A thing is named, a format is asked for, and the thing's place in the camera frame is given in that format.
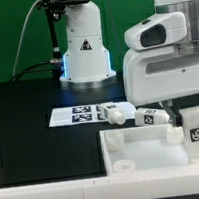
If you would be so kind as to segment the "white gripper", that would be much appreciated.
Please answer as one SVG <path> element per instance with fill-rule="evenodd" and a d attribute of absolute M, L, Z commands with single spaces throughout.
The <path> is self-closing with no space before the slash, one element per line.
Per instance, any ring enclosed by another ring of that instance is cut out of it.
<path fill-rule="evenodd" d="M 161 101 L 174 127 L 171 100 L 199 93 L 199 53 L 179 53 L 186 35 L 185 16 L 176 11 L 152 15 L 124 36 L 129 49 L 123 61 L 127 100 L 135 106 Z"/>

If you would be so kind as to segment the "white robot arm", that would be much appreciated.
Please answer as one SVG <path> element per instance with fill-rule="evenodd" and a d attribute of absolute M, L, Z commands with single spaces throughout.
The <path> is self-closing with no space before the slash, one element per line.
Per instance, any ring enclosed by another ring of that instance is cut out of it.
<path fill-rule="evenodd" d="M 100 10 L 84 0 L 57 1 L 67 15 L 61 81 L 81 86 L 114 77 L 101 40 Z M 124 35 L 124 90 L 134 106 L 199 93 L 199 0 L 153 1 L 155 14 Z"/>

